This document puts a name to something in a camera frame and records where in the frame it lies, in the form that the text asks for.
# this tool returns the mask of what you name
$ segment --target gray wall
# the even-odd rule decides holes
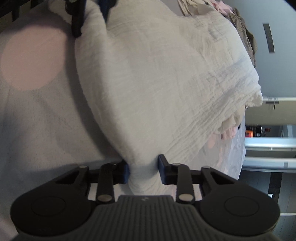
[[[281,137],[280,135],[280,129],[282,126],[262,126],[262,130],[265,128],[270,128],[270,132],[266,132],[266,137]]]
[[[284,0],[223,0],[236,7],[256,38],[261,91],[267,97],[296,97],[296,11]],[[263,23],[269,23],[275,53],[268,52]]]
[[[165,5],[168,6],[170,10],[172,10],[178,16],[183,16],[183,13],[179,7],[177,0],[161,0]]]
[[[289,132],[288,132],[288,126],[287,125],[283,126],[283,131],[284,131],[284,137],[289,137]]]
[[[296,137],[296,125],[292,125],[293,137]]]

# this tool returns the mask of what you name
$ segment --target pink fabric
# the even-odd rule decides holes
[[[221,134],[221,139],[222,140],[232,139],[232,138],[235,137],[236,134],[237,134],[237,126],[236,127],[229,128],[224,133],[222,133]]]
[[[223,148],[220,147],[220,149],[219,149],[219,159],[218,159],[216,169],[220,169],[222,162],[223,162]]]
[[[209,149],[212,149],[216,143],[216,141],[218,140],[218,136],[219,135],[216,135],[216,134],[211,134],[208,141],[207,141],[207,147]]]
[[[51,19],[26,26],[7,42],[0,56],[2,76],[12,87],[39,89],[64,68],[67,35]]]
[[[220,13],[222,13],[224,16],[227,16],[230,12],[232,12],[232,7],[225,4],[222,1],[216,1],[216,0],[210,0],[212,5],[216,10],[218,10]]]

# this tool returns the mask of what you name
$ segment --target crinkled white fabric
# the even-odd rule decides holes
[[[59,2],[49,7],[69,22],[63,8],[53,7]],[[217,11],[179,17],[158,0],[120,0],[106,26],[87,1],[81,31],[75,58],[83,93],[128,162],[134,194],[165,192],[159,154],[192,166],[210,134],[229,128],[223,121],[243,105],[262,104],[257,72]]]
[[[230,128],[238,127],[244,117],[245,106],[240,107],[236,110],[229,118],[222,122],[222,125],[215,131],[215,134],[223,134],[225,131],[228,131]]]

